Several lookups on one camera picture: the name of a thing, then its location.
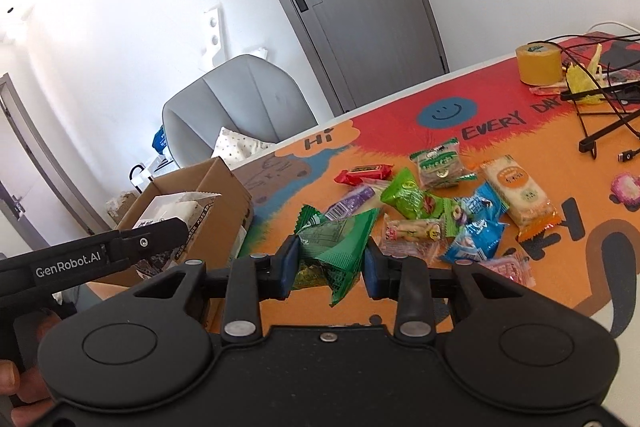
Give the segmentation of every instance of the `polka dot pillow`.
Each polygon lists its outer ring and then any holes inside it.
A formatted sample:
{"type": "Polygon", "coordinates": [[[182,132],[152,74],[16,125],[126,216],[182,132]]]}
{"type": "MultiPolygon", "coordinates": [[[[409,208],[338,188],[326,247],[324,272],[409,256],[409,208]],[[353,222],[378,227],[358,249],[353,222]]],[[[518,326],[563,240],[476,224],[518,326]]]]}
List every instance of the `polka dot pillow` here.
{"type": "Polygon", "coordinates": [[[255,138],[223,127],[220,129],[220,134],[216,140],[216,146],[213,149],[211,157],[219,156],[225,161],[226,165],[232,169],[242,160],[246,160],[250,156],[272,145],[273,143],[261,142],[255,138]]]}

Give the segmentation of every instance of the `human hand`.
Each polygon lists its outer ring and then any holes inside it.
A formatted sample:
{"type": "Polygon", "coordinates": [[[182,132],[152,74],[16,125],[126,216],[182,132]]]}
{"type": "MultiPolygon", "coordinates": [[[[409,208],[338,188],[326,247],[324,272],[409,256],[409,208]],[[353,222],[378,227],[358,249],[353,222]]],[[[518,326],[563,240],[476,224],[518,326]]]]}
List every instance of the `human hand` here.
{"type": "MultiPolygon", "coordinates": [[[[56,314],[44,319],[36,331],[38,342],[58,322],[60,318],[56,314]]],[[[15,427],[30,425],[53,406],[47,386],[37,367],[27,369],[20,375],[15,363],[11,360],[0,360],[0,395],[13,394],[17,394],[24,403],[30,404],[12,410],[11,420],[15,427]]]]}

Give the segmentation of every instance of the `pink object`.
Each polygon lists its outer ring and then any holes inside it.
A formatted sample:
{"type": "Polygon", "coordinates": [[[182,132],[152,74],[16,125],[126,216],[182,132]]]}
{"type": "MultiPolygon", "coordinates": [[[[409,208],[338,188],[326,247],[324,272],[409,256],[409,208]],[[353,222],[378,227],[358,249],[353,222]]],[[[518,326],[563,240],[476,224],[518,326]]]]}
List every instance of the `pink object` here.
{"type": "Polygon", "coordinates": [[[629,172],[623,172],[616,176],[611,183],[611,190],[620,203],[640,203],[640,180],[634,178],[629,172]]]}

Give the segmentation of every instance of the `open cardboard box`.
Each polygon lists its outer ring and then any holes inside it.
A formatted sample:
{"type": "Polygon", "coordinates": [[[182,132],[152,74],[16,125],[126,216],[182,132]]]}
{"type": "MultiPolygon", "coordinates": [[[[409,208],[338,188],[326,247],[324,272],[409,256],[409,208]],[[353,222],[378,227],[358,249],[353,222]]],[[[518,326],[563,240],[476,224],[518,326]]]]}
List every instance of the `open cardboard box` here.
{"type": "MultiPolygon", "coordinates": [[[[237,246],[238,236],[244,239],[254,218],[251,195],[231,173],[220,158],[212,158],[197,165],[160,176],[140,194],[118,225],[118,230],[130,230],[156,196],[178,192],[217,192],[204,221],[182,255],[181,261],[201,259],[207,269],[227,266],[237,246]]],[[[98,279],[97,282],[131,287],[141,281],[135,267],[98,279]]],[[[218,311],[222,299],[211,299],[207,329],[218,311]]]]}

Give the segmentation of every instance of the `roll of tape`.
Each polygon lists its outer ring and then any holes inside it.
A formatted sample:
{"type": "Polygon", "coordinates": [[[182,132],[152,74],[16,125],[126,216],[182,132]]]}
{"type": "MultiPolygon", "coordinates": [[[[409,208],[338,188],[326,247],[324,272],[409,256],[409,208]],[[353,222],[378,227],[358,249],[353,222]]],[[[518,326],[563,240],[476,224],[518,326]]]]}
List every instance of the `roll of tape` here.
{"type": "Polygon", "coordinates": [[[560,49],[551,44],[527,44],[516,50],[520,79],[529,86],[549,86],[562,81],[560,49]]]}

